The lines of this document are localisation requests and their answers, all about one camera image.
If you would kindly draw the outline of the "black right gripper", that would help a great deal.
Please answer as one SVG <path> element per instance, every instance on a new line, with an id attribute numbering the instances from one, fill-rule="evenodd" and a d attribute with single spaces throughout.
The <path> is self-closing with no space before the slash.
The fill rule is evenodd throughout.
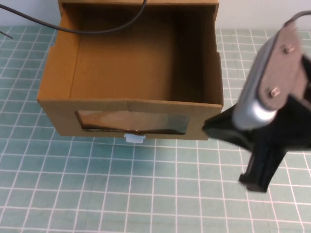
<path id="1" fill-rule="evenodd" d="M 239 182 L 248 191 L 266 193 L 287 150 L 311 147 L 311 61 L 305 55 L 257 57 L 242 90 L 242 130 L 255 145 Z"/>

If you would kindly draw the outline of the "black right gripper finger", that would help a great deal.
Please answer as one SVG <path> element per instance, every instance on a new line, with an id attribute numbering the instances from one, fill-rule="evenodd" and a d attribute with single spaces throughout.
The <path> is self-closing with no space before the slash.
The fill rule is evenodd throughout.
<path id="1" fill-rule="evenodd" d="M 213 139 L 218 139 L 236 146 L 253 146 L 253 136 L 249 131 L 237 129 L 232 121 L 235 108 L 225 111 L 207 119 L 203 125 L 203 132 Z"/>

